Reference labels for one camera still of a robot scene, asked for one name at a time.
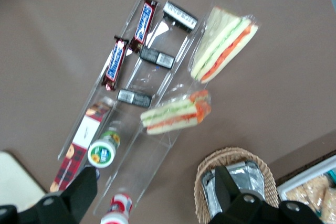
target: red packaging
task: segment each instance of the red packaging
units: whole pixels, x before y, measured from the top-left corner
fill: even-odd
[[[106,90],[108,91],[116,90],[115,84],[117,82],[120,67],[124,61],[127,45],[129,43],[128,40],[119,38],[117,36],[115,36],[114,38],[116,39],[116,44],[114,45],[111,61],[107,68],[107,72],[103,77],[103,81],[101,83],[101,85],[105,86]]]
[[[135,34],[130,43],[130,49],[133,52],[138,53],[147,37],[149,28],[151,27],[151,22],[158,5],[158,2],[155,0],[144,0],[144,5],[141,12],[141,17],[135,31]]]

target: white container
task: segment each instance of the white container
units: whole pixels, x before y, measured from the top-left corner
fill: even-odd
[[[302,184],[306,183],[307,181],[316,178],[332,169],[336,168],[336,155],[332,156],[321,163],[310,167],[309,169],[305,170],[304,172],[296,175],[295,177],[291,178],[290,180],[286,181],[282,185],[278,186],[278,194],[281,200],[287,200],[286,193],[291,191],[292,189],[301,186]]]
[[[110,210],[101,218],[100,224],[128,224],[132,200],[126,194],[116,194],[111,200]]]
[[[108,167],[116,156],[120,144],[120,137],[116,131],[106,131],[102,139],[91,144],[88,151],[88,160],[96,168]]]

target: wicker basket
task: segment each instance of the wicker basket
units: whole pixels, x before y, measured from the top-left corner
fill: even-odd
[[[196,215],[200,223],[208,223],[211,220],[203,192],[203,187],[201,184],[202,175],[206,171],[214,169],[216,166],[231,165],[246,160],[256,162],[264,176],[266,203],[276,208],[279,207],[278,193],[275,181],[266,163],[262,161],[258,156],[244,149],[237,147],[228,147],[215,151],[213,154],[206,157],[198,166],[194,188],[194,197],[196,205]]]

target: sandwich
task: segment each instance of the sandwich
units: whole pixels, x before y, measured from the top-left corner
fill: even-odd
[[[197,91],[187,99],[172,101],[143,112],[142,124],[150,135],[196,126],[211,111],[207,90]]]
[[[206,83],[219,72],[252,39],[258,26],[248,17],[237,17],[214,7],[194,55],[191,76]]]

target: brown table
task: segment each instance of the brown table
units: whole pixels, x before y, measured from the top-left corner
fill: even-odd
[[[172,0],[201,17],[211,0]],[[218,0],[262,23],[213,80],[213,111],[184,130],[131,223],[197,223],[196,168],[239,146],[278,178],[336,149],[336,13],[330,0]],[[135,0],[0,0],[0,150],[45,188]],[[82,223],[99,223],[92,207]]]

